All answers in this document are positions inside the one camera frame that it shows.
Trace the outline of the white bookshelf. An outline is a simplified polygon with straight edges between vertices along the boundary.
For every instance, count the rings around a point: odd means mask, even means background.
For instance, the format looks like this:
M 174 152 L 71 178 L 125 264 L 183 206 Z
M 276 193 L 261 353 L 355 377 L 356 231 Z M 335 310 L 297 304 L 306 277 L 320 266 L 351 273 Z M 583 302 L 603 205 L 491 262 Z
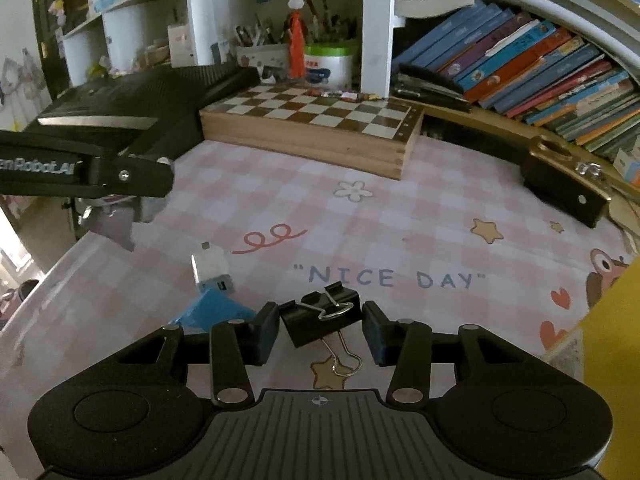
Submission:
M 333 15 L 356 18 L 363 38 L 361 75 L 369 91 L 380 91 L 390 79 L 395 0 L 304 0 L 303 18 L 314 30 Z M 639 73 L 639 7 L 631 0 L 501 0 L 580 32 Z M 108 58 L 115 70 L 131 70 L 145 47 L 164 38 L 171 25 L 186 26 L 191 61 L 215 61 L 212 47 L 228 46 L 235 29 L 270 21 L 276 32 L 288 15 L 288 0 L 118 0 L 66 32 L 62 38 L 73 86 L 84 84 L 90 66 Z

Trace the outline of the wooden chess board box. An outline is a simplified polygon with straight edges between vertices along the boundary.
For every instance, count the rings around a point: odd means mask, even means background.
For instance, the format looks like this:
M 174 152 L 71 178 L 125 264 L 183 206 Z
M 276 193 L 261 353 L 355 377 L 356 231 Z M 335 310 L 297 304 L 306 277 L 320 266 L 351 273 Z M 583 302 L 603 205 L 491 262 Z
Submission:
M 259 148 L 399 180 L 423 108 L 339 99 L 292 84 L 260 84 L 200 111 L 207 140 Z

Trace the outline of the white USB charger cube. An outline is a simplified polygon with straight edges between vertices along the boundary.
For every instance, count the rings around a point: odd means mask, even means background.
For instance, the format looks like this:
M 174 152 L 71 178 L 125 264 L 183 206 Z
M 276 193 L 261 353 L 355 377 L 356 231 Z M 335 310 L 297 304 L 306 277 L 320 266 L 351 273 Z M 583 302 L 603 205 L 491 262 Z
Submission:
M 203 242 L 191 255 L 191 266 L 196 287 L 200 292 L 213 289 L 232 294 L 234 285 L 226 252 L 219 246 Z

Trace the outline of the black binder clip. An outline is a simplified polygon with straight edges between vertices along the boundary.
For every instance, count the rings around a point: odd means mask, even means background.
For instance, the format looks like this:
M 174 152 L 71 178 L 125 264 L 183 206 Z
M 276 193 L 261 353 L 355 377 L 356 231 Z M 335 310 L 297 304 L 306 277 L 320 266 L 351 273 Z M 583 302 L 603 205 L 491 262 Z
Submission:
M 343 330 L 362 320 L 361 302 L 356 290 L 335 282 L 318 292 L 310 292 L 297 300 L 279 306 L 280 319 L 296 349 L 320 341 L 329 351 L 332 373 L 341 378 L 356 375 L 362 367 L 362 359 L 346 344 Z M 326 340 L 335 334 L 345 356 L 355 361 L 355 367 L 347 367 Z

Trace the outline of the black gold wooden box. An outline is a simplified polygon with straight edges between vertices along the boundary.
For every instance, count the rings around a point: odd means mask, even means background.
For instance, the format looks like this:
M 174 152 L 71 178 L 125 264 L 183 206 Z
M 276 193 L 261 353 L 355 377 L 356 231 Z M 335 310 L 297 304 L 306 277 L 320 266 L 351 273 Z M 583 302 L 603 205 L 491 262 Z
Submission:
M 530 192 L 590 229 L 608 212 L 616 195 L 639 203 L 638 186 L 626 182 L 609 162 L 548 130 L 477 107 L 462 112 L 425 104 L 423 109 L 471 148 L 487 151 L 491 142 L 509 150 Z

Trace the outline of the black Yamaha keyboard piano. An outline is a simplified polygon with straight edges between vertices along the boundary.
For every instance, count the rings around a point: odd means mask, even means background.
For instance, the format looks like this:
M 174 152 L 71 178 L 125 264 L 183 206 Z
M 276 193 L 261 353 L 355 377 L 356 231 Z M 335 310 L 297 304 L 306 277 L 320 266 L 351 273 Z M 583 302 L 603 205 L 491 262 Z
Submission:
M 168 66 L 66 90 L 24 130 L 36 148 L 179 158 L 203 141 L 200 111 L 260 83 L 234 63 Z

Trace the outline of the yellow cardboard box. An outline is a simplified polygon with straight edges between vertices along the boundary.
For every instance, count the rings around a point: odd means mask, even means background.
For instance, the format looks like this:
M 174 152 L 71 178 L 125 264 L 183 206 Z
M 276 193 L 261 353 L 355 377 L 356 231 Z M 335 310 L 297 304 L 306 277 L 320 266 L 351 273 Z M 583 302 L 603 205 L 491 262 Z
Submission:
M 639 261 L 630 267 L 572 330 L 540 324 L 544 360 L 581 380 L 608 402 L 613 437 L 600 473 L 639 477 Z

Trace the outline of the blue plastic piece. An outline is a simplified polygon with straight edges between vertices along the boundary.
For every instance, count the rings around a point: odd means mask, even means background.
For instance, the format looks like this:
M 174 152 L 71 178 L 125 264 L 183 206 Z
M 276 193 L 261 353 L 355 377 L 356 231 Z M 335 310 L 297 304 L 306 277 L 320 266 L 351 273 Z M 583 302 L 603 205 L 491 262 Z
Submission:
M 208 333 L 219 323 L 232 320 L 250 322 L 256 316 L 252 309 L 239 304 L 222 292 L 206 289 L 189 307 L 171 321 L 187 334 Z

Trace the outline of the white green lidded jar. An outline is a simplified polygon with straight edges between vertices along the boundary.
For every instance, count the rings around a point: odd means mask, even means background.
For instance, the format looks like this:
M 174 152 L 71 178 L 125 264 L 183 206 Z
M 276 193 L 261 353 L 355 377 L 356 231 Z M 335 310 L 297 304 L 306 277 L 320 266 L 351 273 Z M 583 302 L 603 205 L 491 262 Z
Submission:
M 305 79 L 313 87 L 330 90 L 352 88 L 352 69 L 357 53 L 352 42 L 316 42 L 304 47 Z

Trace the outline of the pink checkered tablecloth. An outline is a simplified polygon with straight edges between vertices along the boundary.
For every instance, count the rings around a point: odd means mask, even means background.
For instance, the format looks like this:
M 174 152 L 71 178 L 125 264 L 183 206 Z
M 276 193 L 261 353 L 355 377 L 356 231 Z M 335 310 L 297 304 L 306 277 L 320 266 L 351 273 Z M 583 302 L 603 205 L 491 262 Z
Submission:
M 391 318 L 442 333 L 475 323 L 536 354 L 588 313 L 586 281 L 604 258 L 639 278 L 615 224 L 586 228 L 523 188 L 518 166 L 461 146 L 420 139 L 392 181 L 205 142 L 177 162 L 132 252 L 84 236 L 2 332 L 1 445 L 22 478 L 41 470 L 27 434 L 35 402 L 186 310 L 206 242 L 249 308 L 342 282 Z

